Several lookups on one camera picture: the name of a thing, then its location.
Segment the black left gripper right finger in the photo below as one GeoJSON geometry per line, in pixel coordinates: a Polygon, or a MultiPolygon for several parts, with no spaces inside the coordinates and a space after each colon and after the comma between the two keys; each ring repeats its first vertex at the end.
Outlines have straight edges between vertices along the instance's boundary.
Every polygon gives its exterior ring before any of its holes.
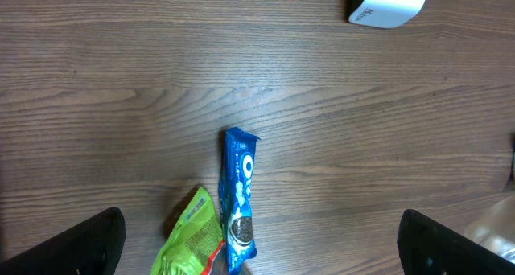
{"type": "Polygon", "coordinates": [[[404,211],[397,238],[405,275],[505,275],[514,264],[415,211],[404,211]]]}

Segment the beige brown snack bag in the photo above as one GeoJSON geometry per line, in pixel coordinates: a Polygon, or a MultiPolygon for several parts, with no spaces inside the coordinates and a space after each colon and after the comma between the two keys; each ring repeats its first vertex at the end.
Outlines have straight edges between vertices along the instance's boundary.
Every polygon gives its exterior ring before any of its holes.
{"type": "Polygon", "coordinates": [[[465,229],[463,235],[514,263],[514,196],[490,207],[465,229]]]}

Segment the blue Oreo cookie pack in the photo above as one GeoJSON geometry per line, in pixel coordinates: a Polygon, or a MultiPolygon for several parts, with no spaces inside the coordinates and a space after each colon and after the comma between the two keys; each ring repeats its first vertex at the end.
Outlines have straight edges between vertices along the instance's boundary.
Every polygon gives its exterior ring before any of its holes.
{"type": "Polygon", "coordinates": [[[257,141],[237,127],[225,131],[219,198],[230,274],[239,274],[244,262],[257,255],[250,204],[257,141]]]}

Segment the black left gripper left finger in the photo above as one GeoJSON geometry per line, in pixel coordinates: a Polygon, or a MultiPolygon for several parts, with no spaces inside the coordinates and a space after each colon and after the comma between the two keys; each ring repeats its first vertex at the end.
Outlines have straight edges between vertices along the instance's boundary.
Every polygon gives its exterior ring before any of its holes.
{"type": "Polygon", "coordinates": [[[113,275],[126,239],[125,218],[108,208],[1,263],[4,275],[113,275]]]}

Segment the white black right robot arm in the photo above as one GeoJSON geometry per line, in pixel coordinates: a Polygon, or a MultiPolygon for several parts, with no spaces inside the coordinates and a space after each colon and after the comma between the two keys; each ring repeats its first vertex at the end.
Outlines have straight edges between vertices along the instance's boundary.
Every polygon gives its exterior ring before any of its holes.
{"type": "Polygon", "coordinates": [[[515,137],[514,137],[514,133],[512,133],[512,135],[511,135],[511,146],[512,146],[512,155],[513,155],[512,163],[511,163],[509,178],[505,185],[505,187],[508,191],[514,190],[514,171],[515,171],[515,137]]]}

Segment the green snack bag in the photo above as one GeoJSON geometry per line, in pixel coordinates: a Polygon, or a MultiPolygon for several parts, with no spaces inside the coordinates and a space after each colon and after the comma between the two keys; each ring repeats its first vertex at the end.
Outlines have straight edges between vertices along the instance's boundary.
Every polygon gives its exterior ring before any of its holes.
{"type": "Polygon", "coordinates": [[[224,246],[209,193],[198,187],[158,252],[150,275],[209,275],[224,246]]]}

